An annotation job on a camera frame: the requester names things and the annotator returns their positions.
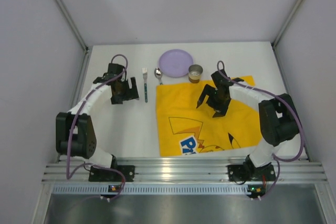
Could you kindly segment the yellow Pikachu cloth placemat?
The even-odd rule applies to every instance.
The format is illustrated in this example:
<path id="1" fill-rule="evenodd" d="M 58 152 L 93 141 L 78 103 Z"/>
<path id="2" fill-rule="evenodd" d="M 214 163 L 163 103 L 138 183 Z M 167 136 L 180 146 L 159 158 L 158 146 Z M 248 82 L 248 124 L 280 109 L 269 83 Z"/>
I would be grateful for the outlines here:
<path id="1" fill-rule="evenodd" d="M 206 103 L 197 106 L 205 85 L 164 84 L 156 87 L 156 119 L 160 155 L 204 154 L 256 146 L 262 139 L 259 114 L 231 100 L 224 117 L 215 118 Z"/>

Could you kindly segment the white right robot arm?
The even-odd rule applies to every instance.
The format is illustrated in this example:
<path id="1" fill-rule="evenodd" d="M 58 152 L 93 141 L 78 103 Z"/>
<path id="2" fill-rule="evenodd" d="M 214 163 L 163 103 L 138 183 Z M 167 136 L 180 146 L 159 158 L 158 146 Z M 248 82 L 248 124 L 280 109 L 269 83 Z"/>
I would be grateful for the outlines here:
<path id="1" fill-rule="evenodd" d="M 299 159 L 303 152 L 304 140 L 300 140 L 298 154 L 293 158 L 276 156 L 277 147 L 296 135 L 302 134 L 302 125 L 290 95 L 283 93 L 275 95 L 269 91 L 243 84 L 241 78 L 229 78 L 224 70 L 211 74 L 214 87 L 207 92 L 207 105 L 214 111 L 213 117 L 224 117 L 232 99 L 237 100 L 259 114 L 259 124 L 262 139 L 246 157 L 246 163 L 254 168 L 268 165 L 272 159 L 281 162 L 293 162 Z"/>

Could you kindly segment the spoon with teal handle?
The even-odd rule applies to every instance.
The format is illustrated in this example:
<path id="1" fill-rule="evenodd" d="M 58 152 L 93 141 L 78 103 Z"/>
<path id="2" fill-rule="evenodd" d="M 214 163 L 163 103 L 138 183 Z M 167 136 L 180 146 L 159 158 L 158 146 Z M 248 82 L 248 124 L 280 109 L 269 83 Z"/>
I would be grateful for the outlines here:
<path id="1" fill-rule="evenodd" d="M 159 84 L 163 85 L 163 82 L 162 82 L 162 71 L 159 68 L 155 68 L 154 75 L 158 79 Z"/>

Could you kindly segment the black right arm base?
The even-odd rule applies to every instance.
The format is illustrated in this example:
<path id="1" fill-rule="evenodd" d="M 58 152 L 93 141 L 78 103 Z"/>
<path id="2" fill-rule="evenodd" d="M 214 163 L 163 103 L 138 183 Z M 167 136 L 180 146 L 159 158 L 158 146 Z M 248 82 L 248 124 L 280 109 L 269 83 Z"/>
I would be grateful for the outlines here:
<path id="1" fill-rule="evenodd" d="M 276 178 L 276 172 L 272 164 L 258 168 L 235 164 L 229 165 L 227 169 L 229 181 L 239 185 L 246 182 L 273 182 Z"/>

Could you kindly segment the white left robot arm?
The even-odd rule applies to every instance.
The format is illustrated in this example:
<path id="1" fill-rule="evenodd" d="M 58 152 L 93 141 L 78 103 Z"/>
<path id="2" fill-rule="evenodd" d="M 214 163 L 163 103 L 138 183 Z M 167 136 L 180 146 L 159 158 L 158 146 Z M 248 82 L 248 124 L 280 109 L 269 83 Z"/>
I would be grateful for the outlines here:
<path id="1" fill-rule="evenodd" d="M 85 165 L 98 169 L 117 168 L 117 158 L 105 144 L 118 143 L 127 154 L 147 157 L 143 147 L 150 154 L 159 152 L 159 140 L 154 134 L 157 123 L 149 118 L 151 113 L 127 108 L 122 110 L 125 101 L 138 100 L 139 93 L 134 77 L 127 78 L 128 65 L 109 63 L 108 71 L 97 77 L 88 93 L 68 112 L 60 112 L 56 117 L 56 151 L 67 157 L 82 160 Z M 100 113 L 105 103 L 116 106 L 111 118 L 102 129 L 106 138 L 97 139 L 92 114 Z"/>

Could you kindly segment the fork with teal handle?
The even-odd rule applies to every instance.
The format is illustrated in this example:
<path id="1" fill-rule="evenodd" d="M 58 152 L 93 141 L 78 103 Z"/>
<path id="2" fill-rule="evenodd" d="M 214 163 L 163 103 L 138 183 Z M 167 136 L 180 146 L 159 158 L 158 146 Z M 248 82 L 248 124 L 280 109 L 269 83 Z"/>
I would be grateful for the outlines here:
<path id="1" fill-rule="evenodd" d="M 148 102 L 148 87 L 147 87 L 148 70 L 147 68 L 142 68 L 142 75 L 143 75 L 143 81 L 144 81 L 145 103 L 147 103 Z"/>

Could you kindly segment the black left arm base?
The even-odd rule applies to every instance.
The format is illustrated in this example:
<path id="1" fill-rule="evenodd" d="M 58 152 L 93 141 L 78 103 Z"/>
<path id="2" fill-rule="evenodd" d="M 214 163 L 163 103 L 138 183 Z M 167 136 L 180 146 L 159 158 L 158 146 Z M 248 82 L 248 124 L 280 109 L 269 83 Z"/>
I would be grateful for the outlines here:
<path id="1" fill-rule="evenodd" d="M 122 173 L 126 182 L 133 182 L 135 176 L 135 166 L 118 165 L 117 171 Z M 122 182 L 122 177 L 117 172 L 91 167 L 88 181 L 90 182 Z"/>

